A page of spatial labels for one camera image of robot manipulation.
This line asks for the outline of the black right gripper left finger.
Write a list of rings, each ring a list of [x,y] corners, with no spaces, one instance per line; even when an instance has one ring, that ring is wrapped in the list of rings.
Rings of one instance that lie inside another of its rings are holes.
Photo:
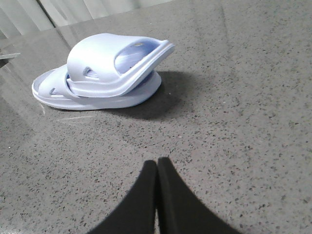
[[[147,160],[119,205],[91,234],[153,234],[156,213],[156,163]]]

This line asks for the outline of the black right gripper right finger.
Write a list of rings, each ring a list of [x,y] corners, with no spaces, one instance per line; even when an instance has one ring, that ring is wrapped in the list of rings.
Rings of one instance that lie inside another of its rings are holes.
[[[159,227],[162,234],[237,234],[190,190],[171,160],[158,160]]]

